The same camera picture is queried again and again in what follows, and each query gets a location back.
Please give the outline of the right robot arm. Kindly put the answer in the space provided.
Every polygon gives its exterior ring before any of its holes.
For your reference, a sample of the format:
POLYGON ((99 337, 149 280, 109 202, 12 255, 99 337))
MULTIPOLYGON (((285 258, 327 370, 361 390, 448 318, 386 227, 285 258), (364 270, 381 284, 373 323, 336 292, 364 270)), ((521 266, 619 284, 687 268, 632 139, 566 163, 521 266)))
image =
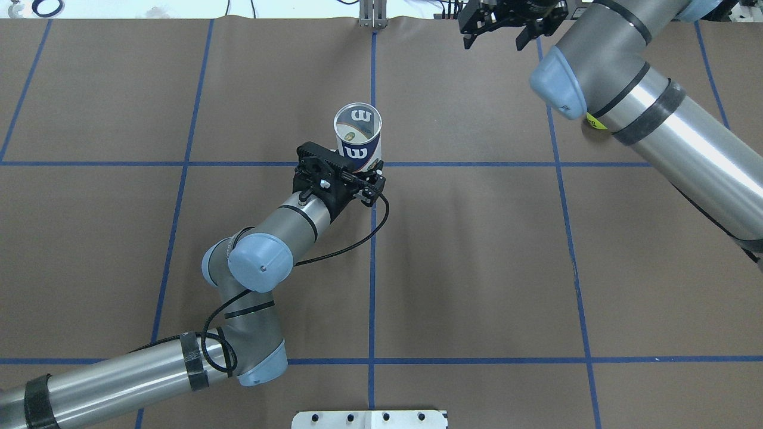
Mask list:
POLYGON ((761 156, 641 54, 669 22, 697 20, 717 5, 594 1, 529 84, 567 119, 602 122, 760 265, 761 156))

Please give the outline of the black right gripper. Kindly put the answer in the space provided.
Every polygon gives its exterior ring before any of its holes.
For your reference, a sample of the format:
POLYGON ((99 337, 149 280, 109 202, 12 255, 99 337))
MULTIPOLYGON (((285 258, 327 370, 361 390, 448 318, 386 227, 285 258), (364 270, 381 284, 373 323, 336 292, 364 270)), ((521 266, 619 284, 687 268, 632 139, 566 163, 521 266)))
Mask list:
POLYGON ((477 9, 460 12, 460 33, 464 49, 471 49, 477 37, 498 27, 524 26, 516 38, 518 51, 540 36, 552 36, 569 14, 565 1, 480 1, 477 9))

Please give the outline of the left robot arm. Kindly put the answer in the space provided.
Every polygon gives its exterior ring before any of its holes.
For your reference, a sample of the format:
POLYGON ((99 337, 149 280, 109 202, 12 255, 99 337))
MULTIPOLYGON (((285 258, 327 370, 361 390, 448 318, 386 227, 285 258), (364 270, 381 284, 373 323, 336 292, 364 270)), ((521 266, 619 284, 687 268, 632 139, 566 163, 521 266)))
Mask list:
MULTIPOLYGON (((2 389, 202 329, 221 305, 205 282, 210 246, 264 220, 294 166, 2 166, 2 389)), ((370 247, 295 268, 274 290, 289 358, 367 358, 370 247)), ((368 408, 364 366, 292 367, 264 387, 235 378, 145 409, 141 428, 289 427, 318 393, 349 382, 339 408, 368 408)))

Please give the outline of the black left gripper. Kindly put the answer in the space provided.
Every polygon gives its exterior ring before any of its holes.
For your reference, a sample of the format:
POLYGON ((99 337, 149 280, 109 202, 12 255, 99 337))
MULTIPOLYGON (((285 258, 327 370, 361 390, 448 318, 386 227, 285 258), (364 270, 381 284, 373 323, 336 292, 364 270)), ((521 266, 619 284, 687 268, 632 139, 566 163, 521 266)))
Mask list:
POLYGON ((365 207, 372 207, 383 193, 385 179, 384 161, 373 161, 359 171, 349 173, 343 169, 329 171, 324 169, 319 179, 319 199, 326 206, 330 222, 334 222, 340 213, 354 199, 365 207))

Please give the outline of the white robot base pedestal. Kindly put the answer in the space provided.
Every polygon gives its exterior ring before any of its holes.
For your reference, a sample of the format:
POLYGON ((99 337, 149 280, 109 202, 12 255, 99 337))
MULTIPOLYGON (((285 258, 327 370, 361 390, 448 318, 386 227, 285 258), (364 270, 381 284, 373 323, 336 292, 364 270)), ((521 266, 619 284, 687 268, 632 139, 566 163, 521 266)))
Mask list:
POLYGON ((291 428, 449 428, 439 410, 357 410, 298 412, 291 428))

